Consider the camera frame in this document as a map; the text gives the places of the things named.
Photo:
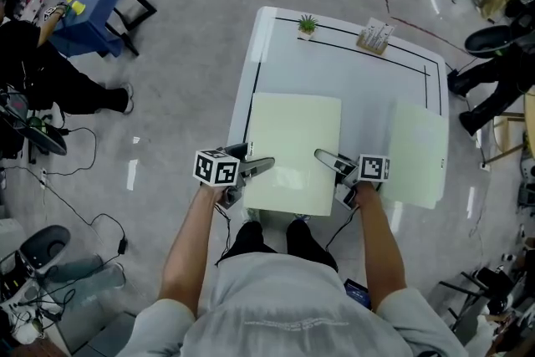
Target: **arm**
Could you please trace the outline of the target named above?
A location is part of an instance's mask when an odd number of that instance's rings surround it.
[[[202,185],[167,257],[158,299],[183,303],[196,316],[206,269],[214,206],[223,188]]]
[[[39,41],[37,43],[38,47],[45,43],[52,35],[54,29],[56,28],[56,25],[64,14],[65,9],[62,7],[57,7],[57,9],[50,16],[50,18],[44,22],[43,26],[41,26],[41,33],[39,34]]]
[[[379,194],[369,182],[357,185],[364,231],[364,259],[369,296],[375,311],[391,293],[407,287],[400,250],[390,230]]]

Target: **black line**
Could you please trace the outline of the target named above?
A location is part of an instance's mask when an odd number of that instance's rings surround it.
[[[332,43],[319,42],[318,40],[312,40],[312,39],[310,39],[308,42],[319,43],[320,45],[332,46],[334,48],[345,49],[346,51],[351,51],[351,52],[354,52],[354,53],[357,53],[357,54],[368,55],[369,57],[373,57],[374,59],[382,59],[383,61],[387,61],[388,63],[397,64],[397,65],[399,65],[401,67],[405,67],[407,69],[414,70],[415,72],[418,72],[420,74],[427,74],[426,72],[422,72],[421,70],[414,69],[414,68],[412,68],[410,66],[405,66],[404,64],[397,63],[395,61],[392,61],[391,59],[384,59],[383,57],[379,57],[379,56],[374,55],[374,54],[368,54],[368,53],[365,53],[365,52],[362,52],[362,51],[357,51],[356,49],[346,48],[345,46],[333,45]]]
[[[279,17],[275,17],[275,19],[279,19],[281,21],[290,21],[292,23],[298,23],[299,22],[298,19],[279,18]],[[342,30],[341,28],[328,27],[328,26],[324,26],[322,24],[318,24],[318,27],[329,28],[330,30],[335,30],[337,32],[342,32],[342,33],[347,33],[347,34],[353,34],[354,36],[359,36],[359,33],[348,32],[347,30]],[[392,43],[389,43],[388,46],[391,46],[392,48],[399,49],[400,51],[405,51],[406,53],[409,53],[409,54],[413,54],[416,57],[420,57],[421,59],[426,59],[427,61],[431,61],[432,63],[436,64],[436,67],[438,67],[438,63],[434,59],[428,59],[427,57],[424,57],[423,55],[419,55],[419,54],[417,54],[415,52],[409,51],[409,49],[405,49],[405,48],[401,48],[401,47],[399,47],[397,45],[393,45]]]
[[[425,108],[427,109],[427,74],[425,74],[424,80],[425,80]]]
[[[251,92],[251,102],[249,103],[249,111],[247,113],[247,122],[245,123],[245,132],[243,133],[243,143],[247,141],[247,129],[249,128],[249,120],[251,119],[251,110],[252,110],[252,97],[254,96],[255,91],[257,90],[258,76],[260,75],[260,66],[262,62],[258,62],[257,67],[257,77],[254,79],[254,85]]]
[[[440,116],[442,116],[441,72],[438,70],[438,64],[436,65],[436,77],[438,78],[438,103],[440,106]]]
[[[392,43],[389,43],[388,46],[391,46],[392,48],[397,48],[400,51],[405,51],[406,53],[413,54],[416,57],[420,57],[421,59],[426,59],[427,61],[431,61],[432,63],[436,64],[436,67],[438,67],[438,63],[434,59],[428,59],[427,57],[424,57],[423,55],[419,55],[417,53],[413,53],[412,51],[409,51],[409,49],[401,48],[397,45],[393,45]]]
[[[280,18],[280,17],[275,17],[275,19],[279,19],[281,21],[290,21],[292,23],[298,23],[299,20],[297,19],[291,19],[291,18]],[[329,28],[330,30],[334,30],[334,31],[337,31],[337,32],[342,32],[342,33],[347,33],[347,34],[353,34],[354,36],[359,36],[358,33],[352,33],[352,32],[348,32],[346,30],[342,30],[341,28],[334,28],[334,27],[328,27],[328,26],[323,26],[321,24],[318,24],[318,27],[323,27],[323,28]],[[434,59],[428,59],[427,57],[424,57],[423,55],[419,55],[415,52],[412,52],[410,51],[409,49],[405,49],[405,48],[401,48],[397,45],[393,45],[391,43],[388,44],[388,46],[391,46],[392,48],[396,48],[396,49],[399,49],[400,51],[405,51],[406,53],[409,53],[409,54],[413,54],[415,55],[416,57],[420,57],[421,59],[426,59],[427,61],[431,61],[432,63],[435,64],[436,66],[436,76],[438,78],[438,100],[439,100],[439,111],[440,111],[440,115],[442,116],[442,94],[441,94],[441,71],[438,67],[438,63],[434,60]]]

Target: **small box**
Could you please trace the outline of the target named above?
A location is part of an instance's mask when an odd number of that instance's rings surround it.
[[[390,158],[380,155],[359,157],[359,181],[388,181],[390,175]]]
[[[220,150],[198,150],[193,176],[208,186],[234,186],[240,160]]]

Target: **hand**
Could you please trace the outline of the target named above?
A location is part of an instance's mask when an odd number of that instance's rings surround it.
[[[219,202],[219,200],[221,200],[221,197],[225,189],[227,189],[226,186],[212,187],[204,183],[201,185],[201,191],[204,191],[207,195],[209,195],[214,200],[214,202]]]
[[[374,185],[369,181],[360,181],[357,183],[357,195],[355,195],[354,200],[360,208],[381,203],[379,194],[375,190]]]
[[[58,13],[63,17],[65,15],[65,6],[58,5],[53,13]]]

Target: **green plant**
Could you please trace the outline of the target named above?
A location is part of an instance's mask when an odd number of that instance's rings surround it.
[[[306,34],[314,33],[316,26],[318,25],[318,20],[312,18],[312,15],[301,15],[299,20],[299,30]]]

